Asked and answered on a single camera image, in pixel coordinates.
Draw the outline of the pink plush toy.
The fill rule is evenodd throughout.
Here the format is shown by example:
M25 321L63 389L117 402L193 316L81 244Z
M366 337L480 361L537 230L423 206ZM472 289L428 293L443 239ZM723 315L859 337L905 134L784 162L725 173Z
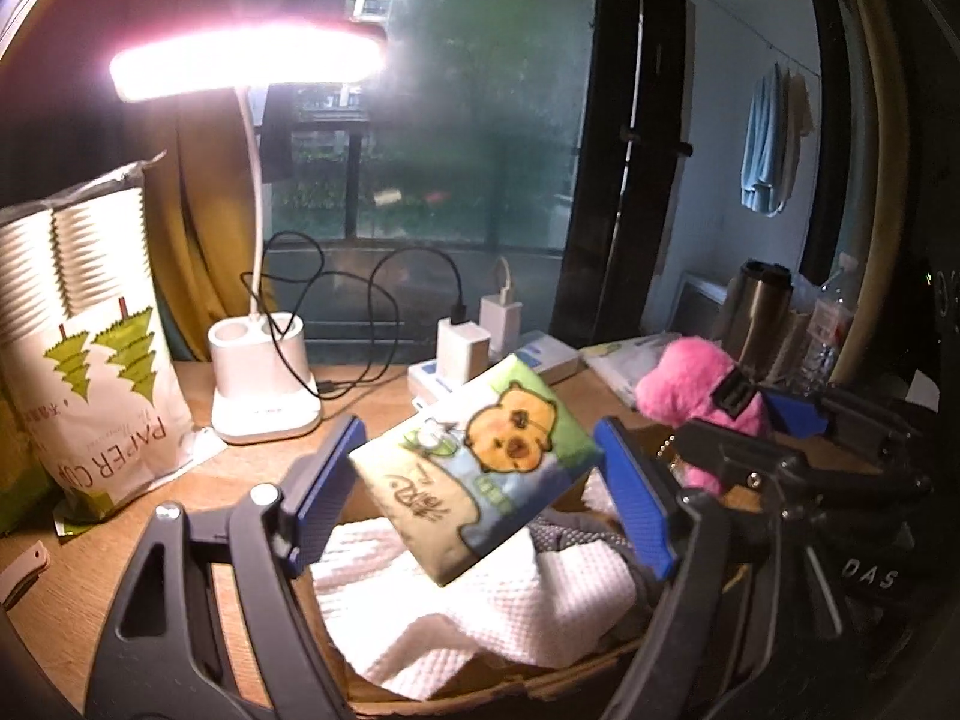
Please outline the pink plush toy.
M755 382L714 341L672 340L635 385L636 410L659 424L680 427L692 419L752 437L771 436L765 401Z

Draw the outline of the grey sock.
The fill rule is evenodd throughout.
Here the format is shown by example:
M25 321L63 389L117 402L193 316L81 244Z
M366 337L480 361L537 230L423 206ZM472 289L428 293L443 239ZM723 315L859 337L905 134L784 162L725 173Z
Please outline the grey sock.
M617 553L636 585L638 600L654 606L664 584L654 572L638 561L633 546L619 532L584 512L560 512L545 509L527 525L537 553L561 553L574 546L602 543Z

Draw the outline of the white towel cloth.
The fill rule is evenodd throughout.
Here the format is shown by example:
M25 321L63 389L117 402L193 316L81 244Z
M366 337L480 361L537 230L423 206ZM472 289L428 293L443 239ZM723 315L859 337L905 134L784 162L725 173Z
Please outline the white towel cloth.
M622 558L605 544L537 553L523 528L446 587L384 518L338 525L311 567L332 644L361 678L430 699L477 656L555 670L646 631Z

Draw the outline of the cartoon printed pouch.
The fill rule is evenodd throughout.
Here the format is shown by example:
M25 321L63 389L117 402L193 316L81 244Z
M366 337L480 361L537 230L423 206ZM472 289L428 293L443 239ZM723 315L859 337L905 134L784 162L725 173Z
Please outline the cartoon printed pouch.
M562 399L514 355L348 454L374 504L441 587L601 458Z

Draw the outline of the clear water bottle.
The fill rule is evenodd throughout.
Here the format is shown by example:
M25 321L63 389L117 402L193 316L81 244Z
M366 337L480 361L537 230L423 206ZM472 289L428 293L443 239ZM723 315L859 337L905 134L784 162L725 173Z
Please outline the clear water bottle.
M805 328L804 355L793 380L802 395L822 392L830 382L856 312L858 266L856 257L841 252L835 271L818 290Z

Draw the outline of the white cloth pack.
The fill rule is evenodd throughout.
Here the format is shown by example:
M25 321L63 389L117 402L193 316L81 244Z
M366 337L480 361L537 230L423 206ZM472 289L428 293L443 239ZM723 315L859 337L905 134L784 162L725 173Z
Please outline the white cloth pack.
M636 410L636 383L658 366L665 348L679 338L679 333L661 332L608 341L581 349L579 358L626 408Z

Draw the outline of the steel thermos cup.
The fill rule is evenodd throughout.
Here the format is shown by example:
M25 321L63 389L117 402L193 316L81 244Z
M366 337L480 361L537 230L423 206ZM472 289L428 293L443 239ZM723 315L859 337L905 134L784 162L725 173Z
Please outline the steel thermos cup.
M779 329L793 297L786 266L747 260L721 310L721 346L747 376L763 379L775 354Z

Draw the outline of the pink folding knife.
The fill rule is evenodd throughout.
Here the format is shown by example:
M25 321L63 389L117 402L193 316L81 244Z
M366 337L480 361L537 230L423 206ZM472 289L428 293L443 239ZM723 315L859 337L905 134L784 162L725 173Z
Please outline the pink folding knife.
M3 610L16 605L18 598L50 566L50 556L42 541L32 543L8 567L0 572L0 596Z

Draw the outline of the brown cardboard box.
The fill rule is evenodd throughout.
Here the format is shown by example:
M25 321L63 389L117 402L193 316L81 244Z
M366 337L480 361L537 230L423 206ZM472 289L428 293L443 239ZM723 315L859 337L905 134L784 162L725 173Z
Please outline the brown cardboard box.
M598 518L619 532L612 499L601 478L590 478L577 511ZM314 593L313 576L298 580L296 596L304 605L325 665L348 706L363 718L597 718L622 682L640 650L651 621L635 639L610 644L566 668L524 667L494 656L477 656L430 699L405 699L366 681L348 665L332 639Z

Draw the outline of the green paper cup bag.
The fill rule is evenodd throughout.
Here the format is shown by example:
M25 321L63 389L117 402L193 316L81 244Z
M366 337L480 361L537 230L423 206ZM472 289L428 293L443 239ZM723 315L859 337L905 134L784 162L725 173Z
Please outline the green paper cup bag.
M0 410L0 532L8 535L47 496L52 483L7 395L2 395Z

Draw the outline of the hanging blue shirt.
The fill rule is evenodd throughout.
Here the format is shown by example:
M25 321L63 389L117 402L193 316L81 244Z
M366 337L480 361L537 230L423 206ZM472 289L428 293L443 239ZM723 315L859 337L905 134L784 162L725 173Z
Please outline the hanging blue shirt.
M766 218L784 210L793 195L800 145L814 132L802 73L773 65L755 85L740 166L740 201Z

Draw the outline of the white charger rear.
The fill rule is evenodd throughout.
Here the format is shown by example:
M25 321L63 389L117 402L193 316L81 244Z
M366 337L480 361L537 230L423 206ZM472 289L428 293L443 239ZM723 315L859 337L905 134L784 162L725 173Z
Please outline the white charger rear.
M500 286L493 294L480 299L478 323L490 335L490 358L501 359L516 348L521 333L523 305L514 296L511 266L505 257L498 259L498 268L503 275Z

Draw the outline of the white desk lamp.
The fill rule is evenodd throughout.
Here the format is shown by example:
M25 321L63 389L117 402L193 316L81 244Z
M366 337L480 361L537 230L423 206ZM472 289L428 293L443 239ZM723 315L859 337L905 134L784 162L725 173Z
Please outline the white desk lamp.
M262 164L251 89L270 85L351 85L386 63L381 26L315 16L260 18L158 37L119 50L110 79L126 103L233 91L244 127L254 195L254 254L249 312L213 323L206 333L215 390L212 429L231 445L262 444L310 433L322 419L304 339L304 322L283 312L272 323L262 296Z

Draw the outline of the white paper cup bag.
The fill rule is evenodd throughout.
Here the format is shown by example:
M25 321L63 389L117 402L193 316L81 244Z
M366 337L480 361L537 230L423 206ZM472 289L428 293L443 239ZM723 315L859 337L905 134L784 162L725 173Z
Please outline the white paper cup bag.
M78 525L192 460L146 242L148 168L135 161L2 211L2 376Z

